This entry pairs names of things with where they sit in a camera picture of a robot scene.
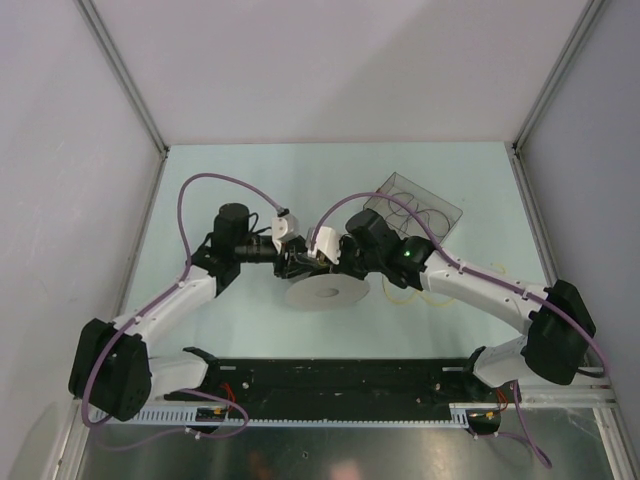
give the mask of clear acrylic box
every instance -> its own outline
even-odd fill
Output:
[[[408,204],[425,221],[440,242],[447,238],[462,216],[461,209],[397,172],[376,191],[397,197],[398,200]],[[364,204],[364,208],[370,208],[382,215],[389,226],[401,237],[417,235],[426,238],[427,236],[418,222],[391,200],[372,197]]]

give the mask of purple cable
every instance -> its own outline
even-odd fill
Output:
[[[402,202],[401,200],[398,200],[396,197],[394,197],[392,195],[387,195],[385,193],[380,193],[380,192],[354,193],[353,195],[349,195],[348,197],[343,198],[338,203],[336,203],[334,206],[332,206],[329,210],[327,210],[327,213],[325,213],[322,216],[322,218],[320,218],[320,221],[318,222],[318,224],[316,225],[315,230],[313,231],[313,235],[311,237],[311,249],[313,248],[313,246],[316,243],[316,238],[318,236],[318,232],[320,231],[320,227],[322,225],[324,225],[324,223],[327,221],[327,219],[331,216],[331,214],[333,212],[335,212],[338,208],[343,206],[345,203],[350,202],[351,200],[355,200],[357,198],[370,198],[370,197],[384,198],[384,199],[386,199],[386,200],[388,200],[390,202],[393,202],[396,205],[402,207],[404,210],[406,210],[406,212],[409,215],[411,215],[416,222],[418,222],[418,225],[420,225],[420,227],[424,230],[424,233],[427,234],[427,237],[429,237],[429,240],[433,244],[433,246],[436,249],[436,251],[442,256],[442,258],[444,258],[447,261],[447,263],[451,264],[451,266],[453,266],[454,268],[460,269],[460,263],[458,261],[456,261],[456,259],[451,257],[442,248],[442,245],[440,245],[440,242],[438,241],[438,238],[433,234],[433,232],[428,227],[428,225],[420,218],[420,215],[418,215],[409,205],[407,205],[406,203]],[[596,353],[596,355],[600,359],[600,362],[602,363],[602,369],[604,371],[604,374],[606,375],[609,372],[609,362],[607,361],[607,358],[606,358],[604,352],[600,349],[598,344],[593,340],[593,338],[591,338],[591,336],[573,318],[571,318],[569,315],[567,315],[561,309],[556,307],[554,304],[552,304],[551,302],[548,302],[547,300],[545,300],[545,299],[543,299],[543,298],[541,298],[541,297],[539,297],[539,296],[537,296],[537,295],[535,295],[535,294],[533,294],[531,292],[527,292],[524,288],[520,287],[519,285],[513,285],[513,284],[511,284],[511,283],[509,283],[509,282],[507,282],[505,280],[501,280],[499,278],[492,277],[490,275],[487,275],[486,273],[479,272],[479,271],[474,270],[472,268],[463,267],[461,269],[461,271],[464,272],[464,273],[468,273],[470,275],[473,275],[474,277],[481,278],[481,279],[483,279],[483,280],[485,280],[487,282],[493,283],[494,285],[498,285],[498,286],[500,286],[502,288],[505,288],[505,289],[507,289],[509,291],[517,293],[518,295],[526,295],[526,298],[529,298],[529,299],[533,300],[534,302],[542,305],[543,307],[548,308],[549,310],[551,310],[552,312],[554,312],[555,314],[560,316],[560,318],[562,318],[565,322],[567,322],[569,325],[571,325],[571,327],[576,332],[578,332],[578,334],[585,340],[585,342],[587,342],[587,344],[593,349],[593,351]]]
[[[178,194],[178,207],[177,207],[178,230],[180,231],[180,238],[182,239],[182,245],[184,246],[184,251],[185,251],[185,254],[186,254],[186,257],[187,257],[184,270],[183,270],[182,274],[180,275],[180,278],[179,278],[178,282],[184,281],[187,278],[187,276],[189,275],[189,269],[191,268],[191,249],[189,248],[189,241],[187,239],[187,235],[186,235],[185,230],[184,230],[184,223],[183,223],[183,220],[182,220],[182,203],[183,203],[183,200],[184,200],[184,193],[185,193],[187,187],[192,182],[194,182],[195,180],[198,180],[199,178],[216,178],[216,179],[219,179],[219,180],[225,180],[227,182],[235,183],[236,185],[240,185],[242,187],[248,188],[252,192],[254,192],[254,193],[258,194],[259,196],[261,196],[262,198],[264,198],[269,204],[271,204],[273,206],[273,208],[276,209],[277,212],[282,212],[284,210],[278,203],[275,202],[275,200],[273,200],[270,196],[268,196],[262,190],[258,189],[257,187],[254,187],[253,185],[250,185],[250,184],[248,184],[246,182],[243,182],[242,180],[238,180],[238,179],[233,178],[233,177],[228,177],[226,175],[220,175],[220,174],[217,174],[217,173],[198,173],[196,175],[193,175],[192,177],[189,177],[182,184],[182,188],[180,188],[180,193]],[[171,285],[165,292],[161,293],[158,297],[153,299],[147,306],[145,306],[140,311],[138,311],[136,313],[136,317],[142,317],[142,316],[146,315],[154,307],[156,307],[163,300],[165,300],[169,295],[171,295],[173,292],[175,292],[178,289],[178,282],[176,282],[175,284]],[[100,352],[100,355],[98,355],[98,358],[96,359],[95,363],[93,364],[93,368],[91,369],[91,372],[89,373],[89,378],[87,379],[87,383],[86,383],[86,385],[84,387],[84,392],[82,393],[82,404],[81,404],[81,407],[80,407],[80,412],[82,414],[82,422],[85,424],[85,426],[87,426],[89,428],[98,427],[100,425],[103,425],[104,423],[106,423],[107,421],[109,421],[112,418],[109,415],[109,416],[106,416],[105,418],[103,418],[102,420],[99,420],[97,422],[92,422],[91,419],[89,418],[89,399],[91,398],[91,391],[93,390],[93,385],[96,382],[96,378],[98,377],[98,373],[100,372],[100,368],[102,368],[102,365],[104,364],[105,360],[109,356],[109,353],[111,352],[111,350],[113,349],[115,344],[118,343],[118,340],[120,340],[120,338],[122,338],[122,336],[125,334],[125,332],[129,328],[131,328],[132,325],[134,325],[134,323],[136,321],[135,320],[136,317],[133,317],[133,318],[129,319],[120,329],[118,329],[116,331],[116,333],[113,335],[113,337],[111,337],[111,339],[107,342],[105,347],[102,349],[102,351]]]
[[[540,460],[540,463],[545,468],[551,468],[553,467],[553,464],[551,463],[551,459],[549,459],[547,454],[544,453],[542,449],[538,447],[538,445],[536,445],[536,442],[534,442],[533,437],[531,437],[531,434],[529,433],[529,429],[527,428],[527,423],[524,421],[524,416],[522,415],[520,400],[518,400],[519,397],[520,397],[520,384],[516,380],[515,382],[513,382],[513,403],[516,404],[516,412],[518,413],[518,418],[520,419],[520,425],[522,425],[522,431],[524,432],[524,436],[527,437],[527,442],[529,443],[529,445],[531,445],[531,449],[533,450],[533,453],[535,453],[536,457],[538,457],[538,460]]]
[[[415,212],[406,203],[402,202],[401,200],[398,200],[396,197],[394,197],[392,195],[387,195],[385,193],[380,193],[380,192],[355,193],[353,195],[349,195],[346,198],[343,198],[338,203],[333,205],[329,210],[327,210],[327,213],[325,213],[322,216],[322,218],[320,218],[320,221],[316,225],[316,228],[314,229],[313,235],[311,237],[311,248],[310,249],[312,249],[313,246],[316,243],[316,238],[318,236],[318,232],[320,231],[320,227],[322,225],[324,225],[324,223],[327,221],[327,219],[331,216],[331,214],[333,212],[335,212],[338,208],[340,208],[344,204],[350,202],[351,200],[355,200],[355,199],[358,199],[358,198],[371,198],[371,197],[384,198],[384,199],[386,199],[386,200],[388,200],[390,202],[395,203],[396,205],[399,205],[404,210],[406,210],[406,212],[409,215],[411,215],[416,222],[418,222],[418,225],[420,225],[420,227],[424,230],[424,233],[427,234],[427,237],[429,237],[429,240],[433,244],[433,246],[436,249],[436,251],[442,256],[442,258],[444,258],[454,268],[460,269],[460,263],[458,261],[456,261],[454,258],[452,258],[442,248],[442,245],[440,245],[440,242],[438,241],[438,238],[433,234],[433,232],[431,231],[429,226],[420,218],[420,215],[418,215],[417,212]],[[501,280],[499,278],[494,278],[494,277],[492,277],[490,275],[487,275],[486,273],[479,272],[479,271],[474,270],[474,269],[469,268],[469,267],[463,267],[461,269],[461,271],[464,272],[464,273],[468,273],[470,275],[473,275],[475,277],[481,278],[481,279],[483,279],[483,280],[485,280],[487,282],[493,283],[494,285],[498,285],[500,287],[503,287],[506,290],[515,292],[518,295],[523,295],[523,296],[526,295],[526,298],[529,298],[529,299],[533,300],[534,302],[542,305],[543,307],[548,308],[549,310],[551,310],[555,314],[559,315],[560,318],[562,318],[565,322],[567,322],[569,325],[571,325],[571,327],[574,330],[576,330],[578,332],[578,334],[593,349],[593,351],[596,353],[596,355],[600,359],[600,362],[602,363],[602,369],[604,371],[604,374],[605,375],[607,374],[607,372],[609,371],[609,363],[608,363],[608,361],[606,359],[606,356],[604,355],[604,352],[602,352],[600,347],[598,347],[598,345],[593,340],[593,338],[591,338],[591,336],[589,336],[589,334],[573,318],[571,318],[569,315],[567,315],[565,312],[563,312],[560,308],[556,307],[551,302],[548,302],[547,300],[545,300],[545,299],[543,299],[543,298],[541,298],[541,297],[539,297],[539,296],[537,296],[537,295],[535,295],[535,294],[533,294],[531,292],[527,292],[524,288],[522,288],[522,287],[520,287],[518,285],[513,285],[513,284],[511,284],[511,283],[509,283],[509,282],[507,282],[505,280]],[[551,466],[552,466],[551,460],[549,459],[547,454],[544,453],[535,444],[535,442],[531,438],[531,435],[529,434],[529,430],[528,430],[528,428],[526,426],[526,423],[524,421],[524,417],[522,415],[522,410],[520,408],[520,404],[518,403],[517,395],[519,393],[520,393],[520,387],[518,385],[518,382],[516,381],[515,382],[515,391],[514,391],[514,394],[515,394],[515,397],[516,397],[516,399],[515,399],[516,411],[518,412],[518,418],[520,419],[520,423],[522,424],[522,430],[525,433],[526,439],[521,437],[520,435],[516,435],[514,433],[502,433],[502,434],[499,434],[499,435],[503,436],[503,437],[511,438],[511,439],[514,439],[514,440],[518,440],[518,441],[525,441],[526,443],[531,445],[531,448],[533,449],[533,452],[536,454],[536,456],[540,460],[540,463],[542,463],[542,465],[544,465],[546,468],[551,468]]]
[[[215,402],[221,402],[224,403],[225,405],[229,406],[229,407],[233,407],[236,410],[238,410],[241,414],[242,417],[244,418],[244,422],[242,423],[242,425],[240,427],[238,427],[236,430],[229,432],[229,433],[222,433],[222,434],[212,434],[212,433],[203,433],[203,432],[198,432],[198,431],[193,431],[191,429],[188,429],[188,427],[177,427],[177,428],[170,428],[169,430],[163,430],[162,432],[158,432],[155,435],[151,435],[150,437],[145,438],[144,440],[140,440],[139,442],[135,442],[129,445],[123,445],[123,446],[119,446],[119,447],[112,447],[110,445],[105,445],[104,443],[102,443],[102,440],[100,440],[99,437],[96,437],[96,442],[98,444],[98,446],[104,450],[107,450],[109,452],[126,452],[129,450],[133,450],[135,448],[141,447],[143,445],[146,445],[148,443],[151,443],[159,438],[162,437],[166,437],[167,435],[173,435],[174,433],[192,433],[194,434],[194,436],[196,436],[197,438],[211,438],[211,439],[222,439],[222,438],[229,438],[229,437],[235,437],[236,435],[242,433],[248,426],[249,426],[249,414],[247,413],[247,411],[242,408],[240,405],[238,405],[235,402],[232,402],[231,400],[227,400],[225,398],[220,398],[220,397],[216,397],[215,395],[209,395],[208,393],[202,393],[202,392],[198,392],[196,390],[191,390],[189,388],[185,388],[183,390],[180,390],[182,393],[188,393],[190,395],[195,395],[197,397],[202,397],[202,398],[206,398],[208,400],[213,400]]]
[[[516,442],[520,442],[525,446],[529,446],[531,450],[534,451],[534,453],[538,457],[538,460],[540,461],[540,463],[544,468],[548,468],[548,469],[553,468],[553,463],[551,462],[551,459],[549,458],[549,456],[546,453],[544,453],[542,449],[538,447],[535,443],[532,443],[531,439],[523,437],[522,435],[518,435],[517,433],[510,433],[510,432],[479,434],[479,433],[476,433],[471,427],[469,427],[469,432],[474,437],[478,437],[478,438],[508,438],[510,440],[515,440]]]

